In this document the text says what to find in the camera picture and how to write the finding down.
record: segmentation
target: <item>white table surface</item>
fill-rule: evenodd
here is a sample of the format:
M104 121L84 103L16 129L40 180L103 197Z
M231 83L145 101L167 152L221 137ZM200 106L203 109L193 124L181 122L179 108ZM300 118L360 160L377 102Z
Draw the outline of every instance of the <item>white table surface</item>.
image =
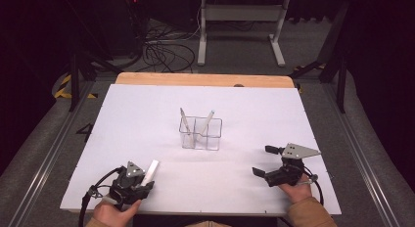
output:
M223 120L218 151L182 149L180 108L188 116ZM295 88L141 86L113 84L69 182L61 209L79 211L88 188L129 160L147 169L160 161L155 187L142 213L284 215L290 202L277 187L253 175L281 165L265 145L295 143L318 150ZM341 214L321 156L303 159L318 174L325 207ZM103 184L110 185L116 174ZM107 188L100 189L103 194ZM313 195L318 191L312 185ZM91 199L88 210L100 200Z

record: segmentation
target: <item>person's hand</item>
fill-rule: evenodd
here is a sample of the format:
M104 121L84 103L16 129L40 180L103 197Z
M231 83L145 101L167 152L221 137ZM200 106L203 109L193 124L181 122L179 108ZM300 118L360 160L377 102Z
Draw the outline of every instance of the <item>person's hand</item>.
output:
M307 181L308 177L303 174L300 181ZM309 184L291 186L289 184L282 184L278 186L281 190L283 190L291 200L291 203L295 204L306 198L312 197L311 194L311 187Z
M137 213L141 200L135 202L129 209L119 211L112 204L101 201L95 206L94 218L111 227L123 227Z

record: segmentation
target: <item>white marker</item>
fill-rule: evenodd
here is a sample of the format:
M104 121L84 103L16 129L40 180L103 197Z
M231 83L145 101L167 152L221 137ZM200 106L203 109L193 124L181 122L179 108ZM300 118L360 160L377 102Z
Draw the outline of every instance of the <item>white marker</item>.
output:
M152 164L150 165L149 169L147 170L146 175L143 178L143 181L141 182L140 186L146 186L147 183L151 182L153 180L153 177L155 176L156 169L159 166L159 162L157 160L153 160Z
M209 115L207 116L207 119L205 120L205 124L204 124L204 126L202 127L202 131L201 131L201 132L200 132L200 134L198 135L198 139L197 139L197 140L201 139L202 134L204 134L204 132L207 130L207 128L208 128L208 124L210 123L210 120L211 120L211 118L213 117L213 115L214 115L214 111L211 111L211 112L209 113Z
M183 109L181 108L180 108L180 113L182 114L182 120L184 122L184 125L186 126L187 135L190 138L190 143L192 146L194 146L195 143L193 141L193 135L191 135L191 132L190 132L189 123L187 122L186 114L184 114Z

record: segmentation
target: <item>dark floor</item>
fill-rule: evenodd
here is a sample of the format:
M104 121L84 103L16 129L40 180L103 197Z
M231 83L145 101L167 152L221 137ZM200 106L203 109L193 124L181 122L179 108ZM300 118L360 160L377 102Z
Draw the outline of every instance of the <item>dark floor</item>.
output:
M295 66L315 61L330 24L286 22L279 42L287 63L284 68L277 67L267 40L268 30L273 27L269 23L255 24L250 31L212 27L207 39L206 65L193 64L193 72L287 75ZM197 37L176 42L198 53ZM171 49L187 59L192 56L181 48ZM173 68L183 65L171 64ZM141 60L126 71L144 66ZM343 212L334 219L339 226L415 226L415 195L393 166L365 116L352 76L348 75L346 82L346 114L341 114L333 101L336 83L319 83L319 72L313 70L296 79L296 83L300 83L300 95L327 169L334 176L332 182ZM98 98L85 99L73 113L69 113L70 99L57 99L0 177L1 226L76 225L77 214L59 209L85 146L85 135L76 131L94 123L115 78L114 73L99 72L95 82L83 83L84 93L97 93ZM43 163L45 158L54 159Z

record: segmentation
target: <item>transparent container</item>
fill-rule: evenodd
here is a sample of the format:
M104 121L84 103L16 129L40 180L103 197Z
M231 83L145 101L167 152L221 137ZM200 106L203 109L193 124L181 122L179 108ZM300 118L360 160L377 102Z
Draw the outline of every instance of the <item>transparent container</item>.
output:
M212 118L208 125L205 117L186 116L180 120L180 137L182 148L196 150L219 150L219 142L222 134L222 119Z

